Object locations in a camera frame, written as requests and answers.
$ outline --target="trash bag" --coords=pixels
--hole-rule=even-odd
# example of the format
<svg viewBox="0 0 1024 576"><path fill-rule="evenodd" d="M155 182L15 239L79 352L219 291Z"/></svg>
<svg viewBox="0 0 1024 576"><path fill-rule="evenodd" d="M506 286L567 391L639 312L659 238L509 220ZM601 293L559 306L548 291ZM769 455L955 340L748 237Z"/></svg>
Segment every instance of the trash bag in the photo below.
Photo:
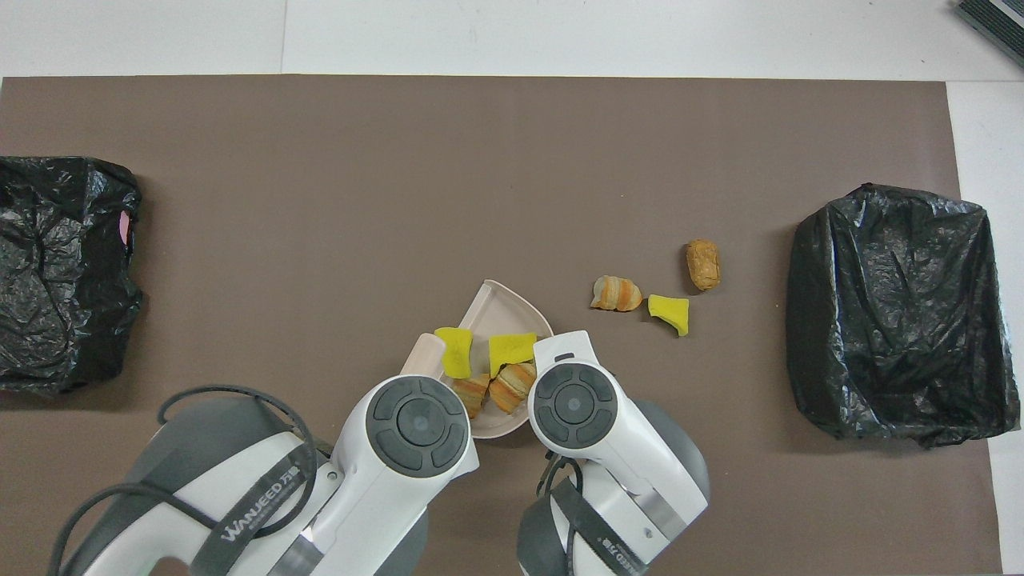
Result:
<svg viewBox="0 0 1024 576"><path fill-rule="evenodd" d="M797 229L786 364L800 411L836 438L923 447L1020 421L988 215L866 183Z"/></svg>
<svg viewBox="0 0 1024 576"><path fill-rule="evenodd" d="M140 200L122 166L0 157L0 389L52 396L121 372Z"/></svg>

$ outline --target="white floor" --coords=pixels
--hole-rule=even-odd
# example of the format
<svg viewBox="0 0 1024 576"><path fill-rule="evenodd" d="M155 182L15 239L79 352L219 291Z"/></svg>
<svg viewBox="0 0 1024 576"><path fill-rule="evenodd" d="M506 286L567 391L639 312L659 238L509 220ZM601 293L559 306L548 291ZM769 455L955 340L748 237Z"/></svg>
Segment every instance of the white floor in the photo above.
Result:
<svg viewBox="0 0 1024 576"><path fill-rule="evenodd" d="M951 5L0 0L0 79L315 73L947 81L961 190L989 209L1004 310L1024 333L1024 233L1012 221L1024 214L1024 69ZM1024 573L1024 433L989 447L1004 571Z"/></svg>

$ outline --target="yellow food piece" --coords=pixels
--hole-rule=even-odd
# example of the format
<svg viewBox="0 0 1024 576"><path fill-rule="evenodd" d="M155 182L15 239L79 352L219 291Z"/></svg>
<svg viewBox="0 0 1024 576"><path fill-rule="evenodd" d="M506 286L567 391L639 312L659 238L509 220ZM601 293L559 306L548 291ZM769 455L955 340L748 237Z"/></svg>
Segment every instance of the yellow food piece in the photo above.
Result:
<svg viewBox="0 0 1024 576"><path fill-rule="evenodd" d="M534 332L490 336L487 341L490 347L490 377L497 377L502 366L534 360L536 343L537 334Z"/></svg>
<svg viewBox="0 0 1024 576"><path fill-rule="evenodd" d="M438 328L434 335L444 340L444 356L441 357L444 373L457 379L472 376L469 346L473 343L473 333L465 328Z"/></svg>
<svg viewBox="0 0 1024 576"><path fill-rule="evenodd" d="M654 318L668 322L685 336L690 332L690 301L686 298L669 298L651 294L647 296L647 310Z"/></svg>

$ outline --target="beige dish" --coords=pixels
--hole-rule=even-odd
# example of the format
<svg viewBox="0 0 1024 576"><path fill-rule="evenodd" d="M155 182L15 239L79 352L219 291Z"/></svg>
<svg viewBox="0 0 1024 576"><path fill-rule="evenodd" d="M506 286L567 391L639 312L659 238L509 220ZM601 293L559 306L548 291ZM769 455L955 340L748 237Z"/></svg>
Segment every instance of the beige dish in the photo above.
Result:
<svg viewBox="0 0 1024 576"><path fill-rule="evenodd" d="M494 280L483 281L459 327L473 332L469 363L474 374L489 370L487 339L490 336L534 332L541 339L553 335L551 325L544 315L522 296ZM451 386L452 379L444 375L441 366L443 355L444 342L440 338L433 334L421 334L406 360L401 373L432 376ZM505 436L522 425L527 417L525 402L512 414L506 414L488 400L484 402L483 409L476 418L470 420L471 434L475 439Z"/></svg>

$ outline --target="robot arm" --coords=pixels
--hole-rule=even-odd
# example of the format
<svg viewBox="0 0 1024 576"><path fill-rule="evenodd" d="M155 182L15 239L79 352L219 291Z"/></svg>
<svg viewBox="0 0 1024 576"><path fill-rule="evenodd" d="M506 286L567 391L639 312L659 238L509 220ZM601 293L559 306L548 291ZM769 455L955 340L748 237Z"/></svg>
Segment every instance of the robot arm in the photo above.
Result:
<svg viewBox="0 0 1024 576"><path fill-rule="evenodd" d="M555 538L575 542L561 547L582 574L614 573L608 558L617 551L600 560L595 550L603 551L596 540L615 550L628 548L627 556L635 562L649 563L708 506L703 458L664 411L626 396L597 361L586 332L542 340L535 357L538 379L528 398L530 425L552 452L585 460L583 485L578 481L575 486L585 503L578 500L573 509L565 509L570 500L566 482L559 486L561 492L556 488L527 509L519 532L523 572L564 573L564 563L559 567L541 562L534 552L549 549ZM581 520L584 517L592 521ZM614 536L588 540L573 535L579 528L574 523L599 525Z"/></svg>
<svg viewBox="0 0 1024 576"><path fill-rule="evenodd" d="M314 480L296 465L309 446L253 398L182 409L120 485L130 493L116 497L60 575L141 576L165 557L202 576L410 574L427 504L478 465L461 402L426 376L370 390L332 459L311 467ZM274 524L281 529L261 537ZM237 556L224 562L225 550Z"/></svg>

